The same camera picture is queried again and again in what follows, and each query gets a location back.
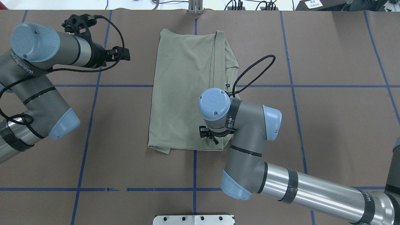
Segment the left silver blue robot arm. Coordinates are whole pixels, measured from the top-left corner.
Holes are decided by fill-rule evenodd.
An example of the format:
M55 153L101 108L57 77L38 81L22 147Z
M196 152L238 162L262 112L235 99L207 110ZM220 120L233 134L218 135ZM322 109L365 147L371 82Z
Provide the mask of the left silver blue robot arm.
M47 75L57 71L97 73L130 60L121 31L121 47L105 49L93 42L90 27L101 15L71 15L64 32L24 22L14 28L11 49L1 55L1 96L14 93L26 111L8 116L1 111L1 163L50 137L58 140L80 125L80 120Z

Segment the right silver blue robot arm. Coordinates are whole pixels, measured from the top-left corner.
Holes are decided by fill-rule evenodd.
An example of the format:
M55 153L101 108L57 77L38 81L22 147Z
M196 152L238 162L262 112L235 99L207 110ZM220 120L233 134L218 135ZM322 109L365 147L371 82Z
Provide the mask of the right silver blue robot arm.
M354 225L399 224L399 123L384 88L284 88L266 104L200 94L201 136L233 134L221 189L257 195Z

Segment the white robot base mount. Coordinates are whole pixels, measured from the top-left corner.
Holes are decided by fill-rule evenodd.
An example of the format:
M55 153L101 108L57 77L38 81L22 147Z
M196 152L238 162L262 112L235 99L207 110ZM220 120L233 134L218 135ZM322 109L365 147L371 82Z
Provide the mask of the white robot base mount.
M234 225L234 215L159 215L153 225Z

